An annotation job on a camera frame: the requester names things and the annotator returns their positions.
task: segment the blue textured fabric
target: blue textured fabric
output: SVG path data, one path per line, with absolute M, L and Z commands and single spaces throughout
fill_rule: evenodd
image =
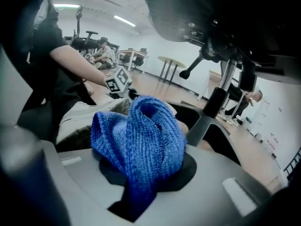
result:
M 127 176 L 132 216 L 154 200 L 158 182 L 181 168 L 185 145 L 172 112 L 154 97 L 136 98 L 128 116 L 97 112 L 93 118 L 91 146 Z

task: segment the wooden floor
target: wooden floor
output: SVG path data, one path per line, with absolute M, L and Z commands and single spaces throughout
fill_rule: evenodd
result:
M 160 82 L 154 76 L 133 71 L 131 72 L 131 78 L 133 80 L 133 87 L 140 94 L 151 95 L 162 100 L 178 103 L 185 101 L 199 108 L 204 108 L 206 104 L 205 100 L 201 99 L 198 101 L 196 95 L 175 85 Z M 109 92 L 107 88 L 93 83 L 90 84 L 94 89 L 92 98 L 98 104 L 112 100 L 105 94 Z M 280 168 L 276 161 L 272 159 L 264 147 L 243 127 L 229 125 L 219 118 L 218 120 L 230 132 L 230 138 L 241 158 L 244 170 L 265 185 L 272 193 L 278 191 L 282 186 Z

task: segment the black table leg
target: black table leg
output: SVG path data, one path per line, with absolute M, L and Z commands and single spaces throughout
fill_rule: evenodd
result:
M 169 66 L 168 66 L 168 68 L 167 68 L 167 71 L 166 71 L 166 74 L 165 74 L 163 83 L 165 83 L 165 81 L 166 81 L 166 78 L 167 78 L 167 76 L 168 76 L 168 73 L 169 73 L 169 70 L 170 70 L 170 67 L 171 67 L 172 64 L 173 64 L 173 61 L 171 60 L 171 61 L 169 62 Z
M 167 61 L 165 60 L 164 65 L 163 65 L 163 69 L 162 69 L 161 74 L 160 74 L 159 81 L 162 79 L 162 75 L 163 75 L 163 72 L 165 70 L 166 63 L 167 63 Z
M 175 70 L 177 69 L 177 67 L 178 67 L 178 65 L 175 65 L 175 67 L 174 67 L 174 72 L 173 72 L 173 75 L 172 75 L 171 78 L 170 78 L 169 84 L 171 84 L 171 81 L 173 81 L 174 73 L 175 73 Z

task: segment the blue cloth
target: blue cloth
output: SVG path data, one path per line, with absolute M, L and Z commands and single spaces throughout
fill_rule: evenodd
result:
M 185 145 L 172 112 L 154 97 L 136 98 L 128 116 L 97 112 L 93 118 L 91 146 L 127 176 L 133 217 L 154 200 L 158 182 L 181 168 Z

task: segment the person's hand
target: person's hand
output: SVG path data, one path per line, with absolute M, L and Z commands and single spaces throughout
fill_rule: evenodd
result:
M 249 99 L 249 103 L 250 103 L 251 106 L 254 106 L 253 101 L 251 99 Z

